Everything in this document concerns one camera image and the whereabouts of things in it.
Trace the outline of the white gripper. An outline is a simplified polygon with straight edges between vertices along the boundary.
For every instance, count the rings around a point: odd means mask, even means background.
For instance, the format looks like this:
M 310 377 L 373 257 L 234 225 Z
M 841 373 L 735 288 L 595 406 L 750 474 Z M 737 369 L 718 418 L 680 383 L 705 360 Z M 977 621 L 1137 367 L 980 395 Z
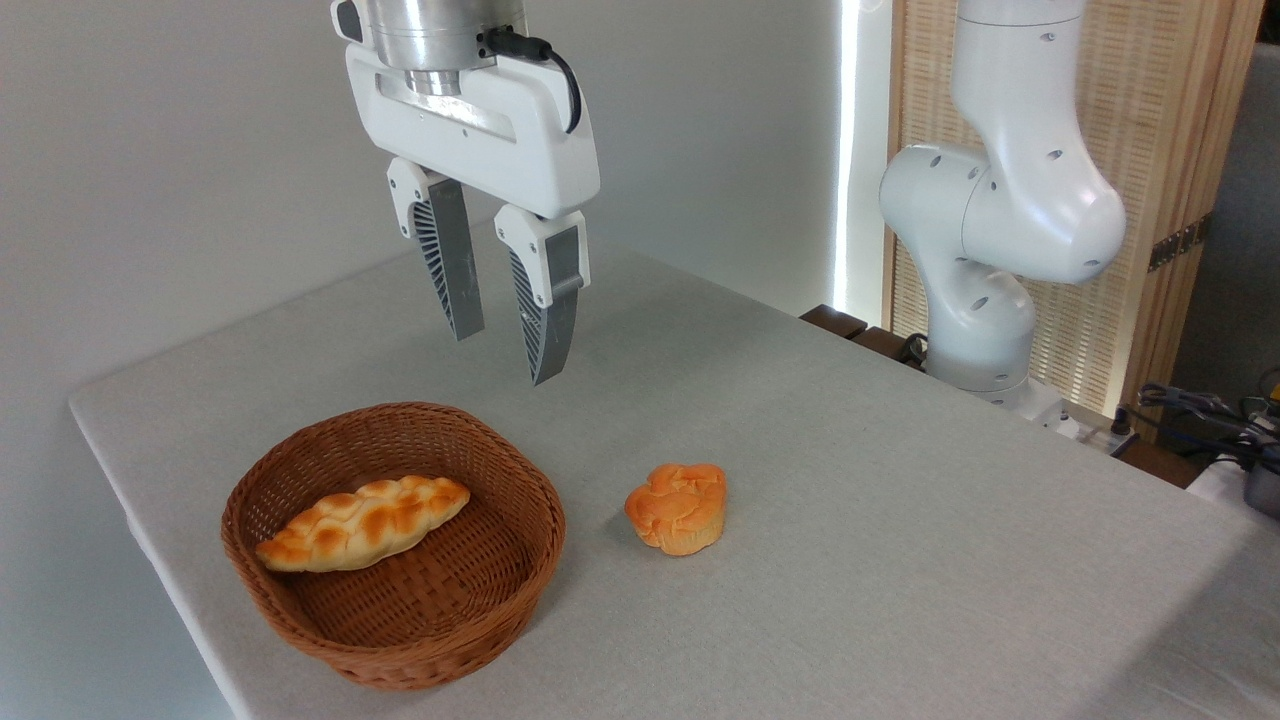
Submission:
M 495 232 L 509 254 L 530 375 L 535 386 L 558 375 L 579 292 L 590 286 L 576 210 L 602 187 L 589 111 L 567 131 L 559 67 L 500 56 L 463 72 L 458 96 L 412 91 L 403 72 L 360 44 L 347 46 L 346 67 L 366 133 L 398 156 L 387 169 L 396 223 L 419 246 L 454 338 L 485 325 L 463 183 L 508 202 Z

